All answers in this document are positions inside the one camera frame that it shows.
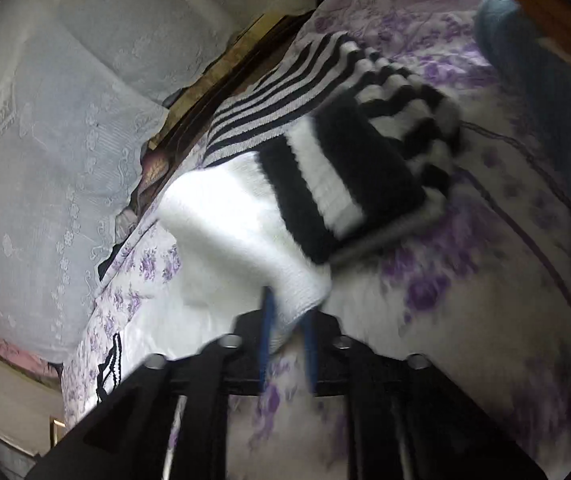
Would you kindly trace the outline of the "black white striped garment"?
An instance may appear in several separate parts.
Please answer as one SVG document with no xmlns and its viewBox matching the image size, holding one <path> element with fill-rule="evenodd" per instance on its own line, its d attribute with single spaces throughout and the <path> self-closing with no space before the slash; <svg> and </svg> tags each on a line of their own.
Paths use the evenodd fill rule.
<svg viewBox="0 0 571 480">
<path fill-rule="evenodd" d="M 459 106 L 407 68 L 345 34 L 311 37 L 294 61 L 222 107 L 200 167 L 213 182 L 255 174 L 280 194 L 354 200 L 322 153 L 314 120 L 356 120 L 391 144 L 427 198 L 448 200 Z"/>
</svg>

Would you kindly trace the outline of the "gold picture frame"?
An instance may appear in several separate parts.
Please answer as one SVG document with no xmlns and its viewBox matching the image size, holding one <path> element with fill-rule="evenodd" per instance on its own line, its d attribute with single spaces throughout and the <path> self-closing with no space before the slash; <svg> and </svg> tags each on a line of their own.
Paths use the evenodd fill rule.
<svg viewBox="0 0 571 480">
<path fill-rule="evenodd" d="M 51 416 L 49 419 L 49 441 L 50 447 L 54 448 L 66 435 L 68 428 L 62 420 Z"/>
</svg>

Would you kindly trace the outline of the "white lace cover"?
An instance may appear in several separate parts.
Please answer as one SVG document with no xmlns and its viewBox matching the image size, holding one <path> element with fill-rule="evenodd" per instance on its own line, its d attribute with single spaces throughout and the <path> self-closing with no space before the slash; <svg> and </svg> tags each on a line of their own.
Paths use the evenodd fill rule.
<svg viewBox="0 0 571 480">
<path fill-rule="evenodd" d="M 166 102 L 262 15 L 316 0 L 0 0 L 0 336 L 80 341 Z"/>
</svg>

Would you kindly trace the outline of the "purple floral bed sheet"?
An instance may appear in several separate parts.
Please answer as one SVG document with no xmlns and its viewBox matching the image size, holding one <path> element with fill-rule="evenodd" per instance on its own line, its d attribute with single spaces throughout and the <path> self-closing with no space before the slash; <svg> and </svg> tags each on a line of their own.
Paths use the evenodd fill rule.
<svg viewBox="0 0 571 480">
<path fill-rule="evenodd" d="M 302 48 L 315 32 L 349 32 L 398 58 L 459 102 L 467 145 L 445 217 L 342 270 L 327 306 L 374 350 L 425 353 L 548 479 L 563 479 L 571 471 L 571 202 L 529 114 L 476 47 L 481 1 L 325 0 L 297 35 Z M 64 366 L 72 427 L 97 404 L 115 334 L 125 344 L 133 316 L 178 299 L 169 294 L 176 248 L 156 223 L 152 210 L 130 235 Z M 347 479 L 343 403 L 306 391 L 304 362 L 295 339 L 270 363 L 265 393 L 230 399 L 231 479 Z"/>
</svg>

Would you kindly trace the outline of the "pink floral pillow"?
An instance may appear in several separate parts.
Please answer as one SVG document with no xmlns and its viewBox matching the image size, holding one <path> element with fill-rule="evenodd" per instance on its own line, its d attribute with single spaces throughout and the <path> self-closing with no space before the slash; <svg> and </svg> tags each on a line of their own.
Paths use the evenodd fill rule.
<svg viewBox="0 0 571 480">
<path fill-rule="evenodd" d="M 0 336 L 0 362 L 40 384 L 61 390 L 60 370 L 35 354 L 10 344 Z"/>
</svg>

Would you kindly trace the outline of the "white V-neck knit sweater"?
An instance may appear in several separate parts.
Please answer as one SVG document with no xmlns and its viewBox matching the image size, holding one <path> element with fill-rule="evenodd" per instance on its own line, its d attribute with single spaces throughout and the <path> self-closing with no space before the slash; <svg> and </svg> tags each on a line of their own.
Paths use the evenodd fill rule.
<svg viewBox="0 0 571 480">
<path fill-rule="evenodd" d="M 248 188 L 201 169 L 165 190 L 154 220 L 100 289 L 87 334 L 62 377 L 78 422 L 146 356 L 196 353 L 234 319 L 276 302 L 269 353 L 331 292 L 331 263 L 417 229 L 435 208 L 391 144 L 322 112 L 314 133 L 354 200 L 280 194 L 258 171 Z"/>
</svg>

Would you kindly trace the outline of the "brown woven mat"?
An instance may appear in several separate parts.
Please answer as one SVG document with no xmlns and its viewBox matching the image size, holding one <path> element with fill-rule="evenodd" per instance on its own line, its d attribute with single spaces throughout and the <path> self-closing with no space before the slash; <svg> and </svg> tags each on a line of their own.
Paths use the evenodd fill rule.
<svg viewBox="0 0 571 480">
<path fill-rule="evenodd" d="M 191 87 L 178 93 L 161 131 L 142 156 L 142 177 L 133 202 L 144 209 L 162 184 L 208 130 L 220 104 L 261 79 L 284 57 L 299 29 L 310 17 L 262 15 Z"/>
</svg>

